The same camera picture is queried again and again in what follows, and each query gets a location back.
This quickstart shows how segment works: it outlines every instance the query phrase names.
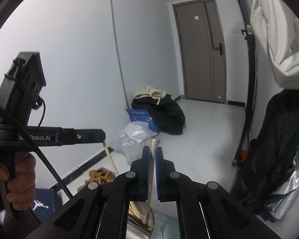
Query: blue shoebox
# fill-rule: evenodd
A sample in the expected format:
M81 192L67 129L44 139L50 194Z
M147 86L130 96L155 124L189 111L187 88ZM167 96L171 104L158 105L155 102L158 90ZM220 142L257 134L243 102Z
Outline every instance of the blue shoebox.
M62 207L62 199L52 189L35 189L36 198L31 206L34 213L42 220L47 220Z
M150 130L156 132L157 134L160 133L159 126L151 118L148 110L126 109L126 111L130 115L130 119L132 122L133 121L147 122Z

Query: orange object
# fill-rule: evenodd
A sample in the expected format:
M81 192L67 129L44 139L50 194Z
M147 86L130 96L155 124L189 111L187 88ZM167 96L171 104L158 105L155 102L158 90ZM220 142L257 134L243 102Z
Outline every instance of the orange object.
M244 160L247 158L248 152L247 151L241 151L240 152L240 162L243 163Z

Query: cardboard box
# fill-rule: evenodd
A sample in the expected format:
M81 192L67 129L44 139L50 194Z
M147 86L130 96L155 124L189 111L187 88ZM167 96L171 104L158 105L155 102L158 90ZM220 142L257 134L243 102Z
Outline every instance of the cardboard box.
M151 118L148 110L126 109L126 111L129 114L132 122L133 121L147 122L150 130L156 132L157 134L160 133L159 126Z

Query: hanging clothes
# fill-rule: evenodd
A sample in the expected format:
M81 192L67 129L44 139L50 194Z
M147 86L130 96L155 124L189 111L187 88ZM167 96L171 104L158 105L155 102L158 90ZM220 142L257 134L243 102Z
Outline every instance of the hanging clothes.
M299 89L299 20L282 0L254 0L250 23L278 86Z
M299 146L299 90L283 90L268 102L260 133L250 143L230 193L254 214L287 177Z

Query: white plastic bag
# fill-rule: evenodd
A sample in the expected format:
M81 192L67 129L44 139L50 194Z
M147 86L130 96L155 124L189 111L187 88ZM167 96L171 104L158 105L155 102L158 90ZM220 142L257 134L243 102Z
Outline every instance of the white plastic bag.
M130 122L124 129L124 133L138 143L157 136L157 133L149 129L148 123L142 121Z
M126 156L129 165L133 161L142 158L143 147L150 147L152 139L156 139L156 145L159 144L157 133L151 131L146 122L130 122L123 132L124 134L112 140L109 146L114 151Z

